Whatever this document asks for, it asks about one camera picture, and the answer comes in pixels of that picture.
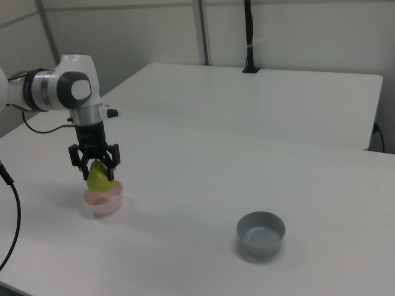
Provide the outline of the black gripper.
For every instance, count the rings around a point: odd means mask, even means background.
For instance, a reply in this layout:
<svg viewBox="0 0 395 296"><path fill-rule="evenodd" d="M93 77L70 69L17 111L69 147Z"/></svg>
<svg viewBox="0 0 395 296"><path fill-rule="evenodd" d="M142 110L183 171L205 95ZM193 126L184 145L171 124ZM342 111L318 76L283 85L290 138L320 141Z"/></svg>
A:
<svg viewBox="0 0 395 296"><path fill-rule="evenodd" d="M100 161L106 167L107 179L114 180L114 170L120 164L120 149L118 144L107 144L103 122L88 126L76 126L78 144L69 147L70 160L77 167L86 181L89 175L87 154L99 152Z"/></svg>

